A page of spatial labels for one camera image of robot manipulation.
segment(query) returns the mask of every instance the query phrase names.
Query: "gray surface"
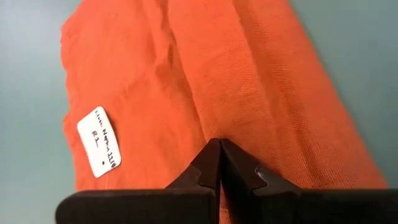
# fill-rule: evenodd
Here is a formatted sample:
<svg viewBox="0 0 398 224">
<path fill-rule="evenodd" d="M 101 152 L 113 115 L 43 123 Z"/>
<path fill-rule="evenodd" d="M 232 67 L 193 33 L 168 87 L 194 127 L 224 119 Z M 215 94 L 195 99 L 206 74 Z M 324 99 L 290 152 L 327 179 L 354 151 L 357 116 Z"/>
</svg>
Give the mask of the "gray surface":
<svg viewBox="0 0 398 224">
<path fill-rule="evenodd" d="M 374 161 L 398 187 L 398 1 L 291 3 Z"/>
<path fill-rule="evenodd" d="M 53 223 L 73 192 L 59 28 L 78 0 L 0 0 L 0 223 Z M 392 186 L 398 158 L 398 2 L 292 0 Z"/>
<path fill-rule="evenodd" d="M 60 26 L 79 1 L 0 0 L 0 223 L 53 223 L 73 192 Z"/>
</svg>

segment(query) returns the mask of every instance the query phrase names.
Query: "background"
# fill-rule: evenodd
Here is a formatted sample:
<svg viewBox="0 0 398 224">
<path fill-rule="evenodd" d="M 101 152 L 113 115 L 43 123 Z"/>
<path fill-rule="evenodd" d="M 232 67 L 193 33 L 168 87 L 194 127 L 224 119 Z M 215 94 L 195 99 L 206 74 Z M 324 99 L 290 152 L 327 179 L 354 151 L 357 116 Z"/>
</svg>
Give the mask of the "background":
<svg viewBox="0 0 398 224">
<path fill-rule="evenodd" d="M 79 2 L 0 0 L 0 223 L 53 223 L 74 191 L 59 39 Z M 398 187 L 398 1 L 291 3 L 376 164 Z"/>
</svg>

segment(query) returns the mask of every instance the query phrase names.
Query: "orange cloth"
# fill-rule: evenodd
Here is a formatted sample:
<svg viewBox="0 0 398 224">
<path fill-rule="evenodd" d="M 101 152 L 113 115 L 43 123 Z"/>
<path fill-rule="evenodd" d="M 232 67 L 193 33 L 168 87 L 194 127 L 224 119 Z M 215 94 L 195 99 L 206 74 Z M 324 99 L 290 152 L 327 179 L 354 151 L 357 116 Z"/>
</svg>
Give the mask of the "orange cloth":
<svg viewBox="0 0 398 224">
<path fill-rule="evenodd" d="M 165 187 L 211 138 L 301 187 L 386 187 L 288 0 L 84 0 L 61 42 L 77 190 Z M 122 157 L 98 179 L 76 130 L 97 106 Z"/>
</svg>

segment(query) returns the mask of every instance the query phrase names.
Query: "white label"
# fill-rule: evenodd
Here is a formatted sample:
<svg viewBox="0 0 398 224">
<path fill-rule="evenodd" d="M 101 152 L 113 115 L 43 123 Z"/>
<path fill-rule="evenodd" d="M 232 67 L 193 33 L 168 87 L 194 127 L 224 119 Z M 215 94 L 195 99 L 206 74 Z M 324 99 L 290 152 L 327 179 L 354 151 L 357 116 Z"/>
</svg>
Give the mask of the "white label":
<svg viewBox="0 0 398 224">
<path fill-rule="evenodd" d="M 77 130 L 95 177 L 101 177 L 120 165 L 118 142 L 102 106 L 79 121 Z"/>
</svg>

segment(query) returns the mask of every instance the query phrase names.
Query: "orange fabric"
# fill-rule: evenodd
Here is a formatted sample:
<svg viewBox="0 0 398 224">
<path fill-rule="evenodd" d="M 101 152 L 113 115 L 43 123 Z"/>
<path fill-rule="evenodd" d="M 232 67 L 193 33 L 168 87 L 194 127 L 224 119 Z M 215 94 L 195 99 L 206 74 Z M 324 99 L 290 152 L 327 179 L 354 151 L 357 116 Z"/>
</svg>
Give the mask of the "orange fabric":
<svg viewBox="0 0 398 224">
<path fill-rule="evenodd" d="M 165 187 L 210 138 L 301 187 L 386 187 L 288 0 L 84 0 L 61 42 L 77 190 Z M 98 179 L 76 130 L 97 106 L 122 157 Z"/>
</svg>

